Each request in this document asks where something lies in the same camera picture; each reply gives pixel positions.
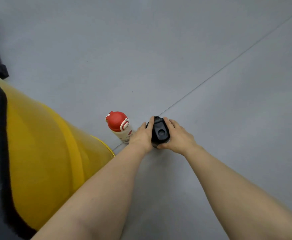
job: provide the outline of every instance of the right hand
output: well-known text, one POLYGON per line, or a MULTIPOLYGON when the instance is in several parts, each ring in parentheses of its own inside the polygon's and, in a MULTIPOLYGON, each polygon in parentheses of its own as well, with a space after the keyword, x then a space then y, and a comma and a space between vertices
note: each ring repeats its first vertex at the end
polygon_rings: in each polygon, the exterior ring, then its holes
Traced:
POLYGON ((169 149, 173 152, 186 156, 186 153, 194 148, 201 148, 194 140, 194 136, 188 133, 176 121, 164 117, 164 121, 169 129, 170 141, 157 146, 158 149, 169 149))

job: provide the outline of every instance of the hand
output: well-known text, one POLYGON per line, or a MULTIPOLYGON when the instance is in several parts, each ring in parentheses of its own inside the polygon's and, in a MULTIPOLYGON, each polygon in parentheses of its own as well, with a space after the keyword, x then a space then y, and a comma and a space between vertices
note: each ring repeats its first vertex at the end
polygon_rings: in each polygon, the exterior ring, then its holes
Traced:
POLYGON ((154 117, 149 119, 148 127, 146 128, 146 122, 144 122, 137 131, 130 137, 129 145, 138 146, 148 153, 152 150, 153 146, 151 144, 151 135, 154 126, 154 117))
POLYGON ((158 149, 169 149, 173 152, 186 156, 186 153, 193 148, 201 148, 194 140, 194 136, 188 133, 176 121, 164 117, 164 121, 169 129, 170 141, 157 146, 158 149))

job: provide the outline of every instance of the red and white bottle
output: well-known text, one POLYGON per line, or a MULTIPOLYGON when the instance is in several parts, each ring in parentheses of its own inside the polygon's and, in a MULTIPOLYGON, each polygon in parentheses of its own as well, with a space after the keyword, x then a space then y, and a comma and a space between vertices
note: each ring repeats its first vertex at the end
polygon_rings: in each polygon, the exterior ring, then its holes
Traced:
POLYGON ((134 130, 124 113, 111 111, 106 117, 106 122, 108 127, 120 140, 124 143, 129 143, 129 138, 133 135, 134 130))

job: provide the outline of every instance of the black fabric trim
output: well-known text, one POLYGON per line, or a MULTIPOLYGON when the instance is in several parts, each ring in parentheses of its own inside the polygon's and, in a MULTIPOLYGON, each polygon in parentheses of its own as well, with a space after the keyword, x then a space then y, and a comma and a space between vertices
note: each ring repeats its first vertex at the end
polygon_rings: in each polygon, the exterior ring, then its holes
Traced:
POLYGON ((21 238, 30 239, 36 234, 36 230, 18 214, 13 198, 10 184, 9 150, 7 137, 7 97, 0 88, 0 197, 4 222, 21 238))

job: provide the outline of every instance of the yellow fabric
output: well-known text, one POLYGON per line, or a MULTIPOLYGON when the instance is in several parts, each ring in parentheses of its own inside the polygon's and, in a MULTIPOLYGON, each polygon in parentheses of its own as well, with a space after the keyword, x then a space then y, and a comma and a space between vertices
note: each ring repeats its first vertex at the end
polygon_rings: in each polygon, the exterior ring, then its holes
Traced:
POLYGON ((99 139, 0 79, 6 94, 14 206, 39 230, 63 203, 114 157, 99 139))

